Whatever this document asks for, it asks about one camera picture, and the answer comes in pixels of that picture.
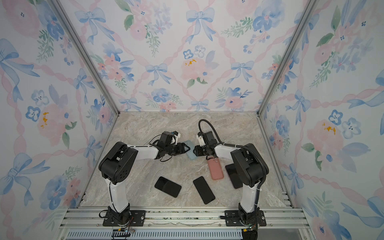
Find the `light blue phone case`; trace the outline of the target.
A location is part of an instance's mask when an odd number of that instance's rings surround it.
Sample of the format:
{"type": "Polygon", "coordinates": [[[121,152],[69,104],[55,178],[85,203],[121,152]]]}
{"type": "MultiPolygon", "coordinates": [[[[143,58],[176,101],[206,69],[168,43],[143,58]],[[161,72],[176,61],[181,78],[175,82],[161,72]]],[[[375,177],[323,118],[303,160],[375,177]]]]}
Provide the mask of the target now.
{"type": "Polygon", "coordinates": [[[196,160],[198,157],[193,153],[193,150],[195,148],[195,145],[190,141],[190,140],[187,140],[185,141],[184,143],[186,143],[190,148],[191,150],[189,152],[186,153],[186,155],[188,156],[188,158],[193,161],[193,160],[196,160]]]}

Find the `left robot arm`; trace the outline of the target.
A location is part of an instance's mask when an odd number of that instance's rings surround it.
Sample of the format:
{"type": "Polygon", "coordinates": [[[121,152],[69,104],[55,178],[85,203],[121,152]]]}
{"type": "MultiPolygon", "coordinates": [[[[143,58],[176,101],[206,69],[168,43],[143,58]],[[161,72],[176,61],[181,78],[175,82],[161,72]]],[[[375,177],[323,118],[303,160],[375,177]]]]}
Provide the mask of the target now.
{"type": "Polygon", "coordinates": [[[179,142],[180,136],[178,132],[163,132],[158,140],[152,139],[143,146],[115,143],[99,164],[110,197],[106,215],[102,217],[104,227],[125,227],[135,219],[127,198],[128,176],[134,163],[139,160],[162,160],[165,155],[173,157],[190,152],[191,147],[179,142]]]}

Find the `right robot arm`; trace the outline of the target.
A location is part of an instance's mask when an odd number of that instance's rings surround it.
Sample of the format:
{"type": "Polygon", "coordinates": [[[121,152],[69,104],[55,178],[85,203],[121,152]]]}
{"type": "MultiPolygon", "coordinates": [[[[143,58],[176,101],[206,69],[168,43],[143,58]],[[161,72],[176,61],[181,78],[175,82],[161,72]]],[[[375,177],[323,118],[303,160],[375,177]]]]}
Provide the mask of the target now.
{"type": "Polygon", "coordinates": [[[253,144],[235,145],[220,143],[213,132],[199,132],[199,144],[195,146],[197,156],[225,158],[233,161],[235,170],[243,184],[239,203],[239,222],[244,226],[257,224],[261,186],[269,173],[269,168],[253,144]]]}

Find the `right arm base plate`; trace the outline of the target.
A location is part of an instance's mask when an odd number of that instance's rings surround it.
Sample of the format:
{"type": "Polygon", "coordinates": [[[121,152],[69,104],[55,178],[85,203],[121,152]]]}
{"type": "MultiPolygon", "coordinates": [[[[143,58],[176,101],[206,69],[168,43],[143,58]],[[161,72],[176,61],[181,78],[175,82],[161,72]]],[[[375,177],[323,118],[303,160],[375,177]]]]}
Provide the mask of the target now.
{"type": "Polygon", "coordinates": [[[257,225],[257,227],[266,227],[266,217],[264,212],[260,209],[253,211],[252,213],[245,213],[243,211],[224,211],[223,216],[219,216],[221,220],[225,220],[227,227],[246,227],[251,228],[257,225]]]}

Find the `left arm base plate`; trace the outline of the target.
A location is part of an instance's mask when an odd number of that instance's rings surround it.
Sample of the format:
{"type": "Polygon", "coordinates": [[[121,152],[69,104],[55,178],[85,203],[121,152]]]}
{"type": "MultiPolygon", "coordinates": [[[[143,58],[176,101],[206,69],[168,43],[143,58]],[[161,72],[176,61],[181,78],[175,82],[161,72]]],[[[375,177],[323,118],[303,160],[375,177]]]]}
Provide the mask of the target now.
{"type": "Polygon", "coordinates": [[[107,210],[105,215],[99,214],[104,227],[142,227],[146,218],[144,210],[130,210],[124,213],[115,213],[107,210]]]}

